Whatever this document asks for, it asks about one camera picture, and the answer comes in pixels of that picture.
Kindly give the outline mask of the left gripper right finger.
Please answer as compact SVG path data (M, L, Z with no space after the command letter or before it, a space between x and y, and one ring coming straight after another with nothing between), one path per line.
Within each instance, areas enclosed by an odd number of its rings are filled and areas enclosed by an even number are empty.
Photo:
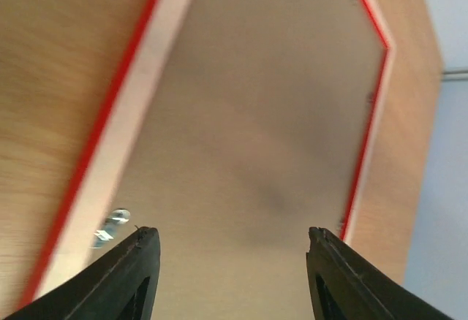
M450 320L328 229L310 228L309 239L306 269L316 319Z

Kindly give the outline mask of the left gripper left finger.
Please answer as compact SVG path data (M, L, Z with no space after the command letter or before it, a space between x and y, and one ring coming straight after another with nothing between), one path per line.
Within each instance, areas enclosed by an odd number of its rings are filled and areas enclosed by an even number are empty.
M7 318L150 319L159 271L158 230L143 226L76 276Z

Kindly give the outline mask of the clear handle screwdriver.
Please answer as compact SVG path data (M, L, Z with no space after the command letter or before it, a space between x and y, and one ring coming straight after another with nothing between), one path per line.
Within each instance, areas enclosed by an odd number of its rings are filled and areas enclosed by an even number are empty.
M131 217L131 213L124 208L113 210L102 222L101 226L94 232L92 249L99 249L106 243L114 240L120 226L125 225Z

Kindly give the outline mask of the red picture frame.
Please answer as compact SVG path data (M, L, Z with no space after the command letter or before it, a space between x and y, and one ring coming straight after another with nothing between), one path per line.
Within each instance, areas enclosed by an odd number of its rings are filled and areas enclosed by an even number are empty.
M78 209L87 202L100 201L106 205L115 194L116 185L143 125L151 98L156 92L156 84L190 1L146 0L143 5L31 277L20 297L19 308L25 307L40 295L54 259L59 254L59 247L69 232L67 224L78 222ZM359 1L377 32L384 53L340 230L339 236L346 243L352 239L360 190L396 54L395 39L377 0Z

